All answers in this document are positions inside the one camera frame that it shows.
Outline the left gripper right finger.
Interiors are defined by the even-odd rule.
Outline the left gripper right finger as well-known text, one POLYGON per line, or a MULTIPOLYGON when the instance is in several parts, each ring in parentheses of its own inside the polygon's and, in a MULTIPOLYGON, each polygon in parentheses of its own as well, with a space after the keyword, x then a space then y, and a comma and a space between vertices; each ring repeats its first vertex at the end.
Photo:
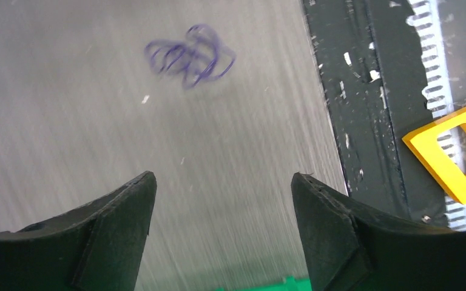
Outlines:
POLYGON ((466 290, 466 231, 389 215, 302 173, 291 192, 313 290, 466 290))

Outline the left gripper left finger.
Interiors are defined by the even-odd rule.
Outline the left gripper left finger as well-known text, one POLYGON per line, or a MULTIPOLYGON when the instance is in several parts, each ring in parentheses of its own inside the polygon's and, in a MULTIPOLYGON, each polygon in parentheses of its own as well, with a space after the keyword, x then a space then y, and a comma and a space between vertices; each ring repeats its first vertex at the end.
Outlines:
POLYGON ((0 290, 133 290, 156 191, 144 172, 83 206, 0 232, 0 290))

